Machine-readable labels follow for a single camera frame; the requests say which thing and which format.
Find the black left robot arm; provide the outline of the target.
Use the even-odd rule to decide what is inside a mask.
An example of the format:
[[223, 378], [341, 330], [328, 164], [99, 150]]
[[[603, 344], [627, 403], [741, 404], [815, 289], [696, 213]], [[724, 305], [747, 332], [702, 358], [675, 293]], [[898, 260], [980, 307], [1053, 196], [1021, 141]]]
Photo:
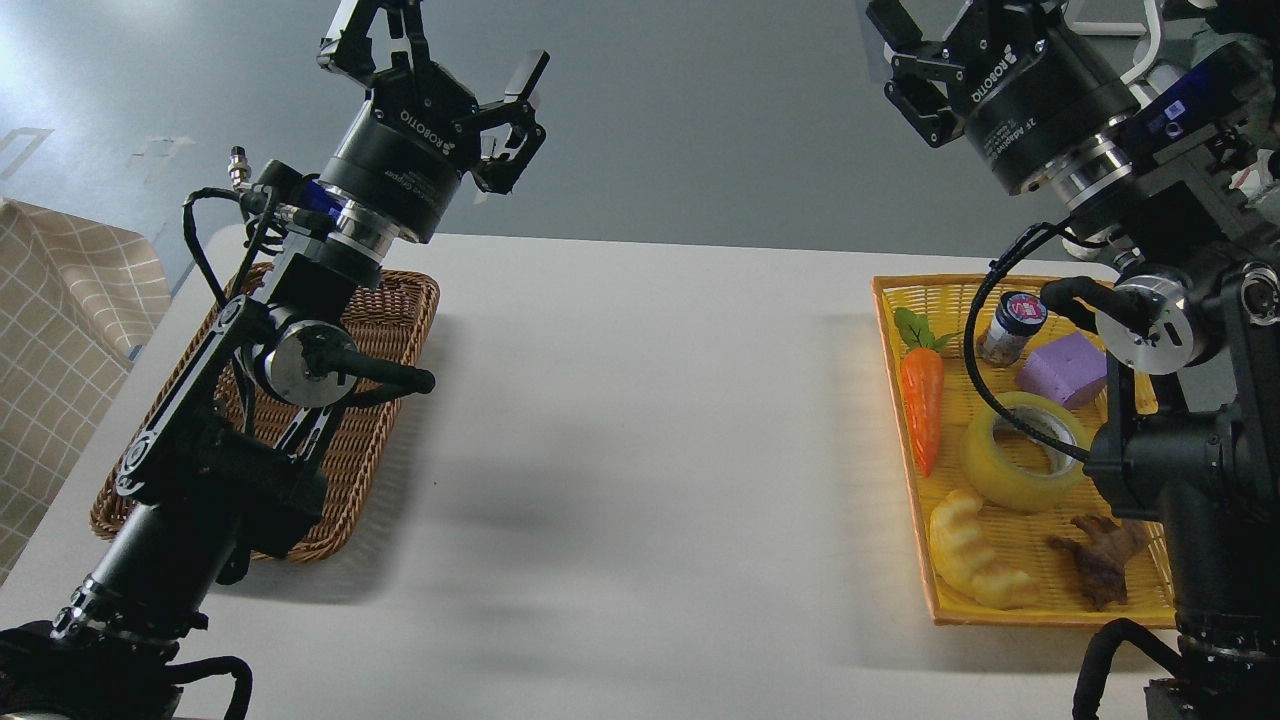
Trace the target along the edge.
[[253, 675], [221, 656], [177, 664], [215, 584], [253, 553], [282, 559], [323, 518], [323, 459], [351, 409], [434, 389], [430, 372], [362, 354], [342, 325], [376, 288], [389, 247], [428, 242], [460, 184], [508, 193], [547, 132], [532, 50], [481, 104], [433, 60], [417, 1], [343, 1], [317, 64], [365, 100], [324, 170], [252, 173], [233, 147], [228, 188], [183, 205], [183, 233], [216, 305], [193, 357], [123, 452], [134, 507], [50, 621], [3, 633], [5, 719], [170, 719], [186, 685], [229, 676], [242, 719]]

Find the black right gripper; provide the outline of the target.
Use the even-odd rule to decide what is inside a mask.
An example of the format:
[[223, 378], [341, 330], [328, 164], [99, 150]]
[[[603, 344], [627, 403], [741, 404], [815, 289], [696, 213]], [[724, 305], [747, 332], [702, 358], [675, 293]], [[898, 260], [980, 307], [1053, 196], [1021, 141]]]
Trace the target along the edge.
[[964, 131], [1010, 195], [1139, 108], [1062, 1], [868, 1], [867, 19], [892, 51], [888, 102], [933, 149]]

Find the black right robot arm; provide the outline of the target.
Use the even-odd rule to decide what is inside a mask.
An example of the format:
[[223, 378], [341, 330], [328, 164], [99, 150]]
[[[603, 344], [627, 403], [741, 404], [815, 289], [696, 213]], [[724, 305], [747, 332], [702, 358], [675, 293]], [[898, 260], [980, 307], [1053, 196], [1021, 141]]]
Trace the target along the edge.
[[1231, 186], [1254, 161], [1249, 106], [1277, 72], [1277, 13], [1202, 15], [1228, 37], [1187, 70], [1119, 74], [1065, 1], [969, 1], [928, 40], [899, 1], [868, 1], [887, 49], [886, 97], [932, 147], [966, 137], [1010, 193], [1050, 187], [1069, 215], [992, 263], [964, 327], [966, 370], [987, 295], [1057, 236], [1103, 249], [1106, 290], [1050, 282], [1052, 313], [1107, 351], [1108, 410], [1080, 461], [1121, 519], [1164, 528], [1178, 647], [1126, 619], [1091, 641], [1071, 715], [1093, 719], [1132, 643], [1165, 669], [1151, 719], [1277, 716], [1277, 227]]

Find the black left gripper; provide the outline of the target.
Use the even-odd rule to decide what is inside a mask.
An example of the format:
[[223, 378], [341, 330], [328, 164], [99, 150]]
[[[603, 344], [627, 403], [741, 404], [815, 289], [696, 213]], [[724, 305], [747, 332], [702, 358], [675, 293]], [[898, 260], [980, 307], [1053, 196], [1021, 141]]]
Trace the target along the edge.
[[[379, 15], [393, 42], [383, 70], [371, 36]], [[365, 100], [321, 170], [321, 184], [398, 225], [404, 240], [426, 243], [467, 161], [477, 158], [468, 172], [484, 193], [513, 190], [547, 138], [532, 96], [549, 63], [548, 51], [529, 51], [503, 99], [476, 108], [474, 94], [429, 60], [420, 1], [340, 1], [320, 40], [317, 65], [355, 81]], [[481, 141], [503, 126], [504, 142], [479, 156], [477, 141], [465, 140]]]

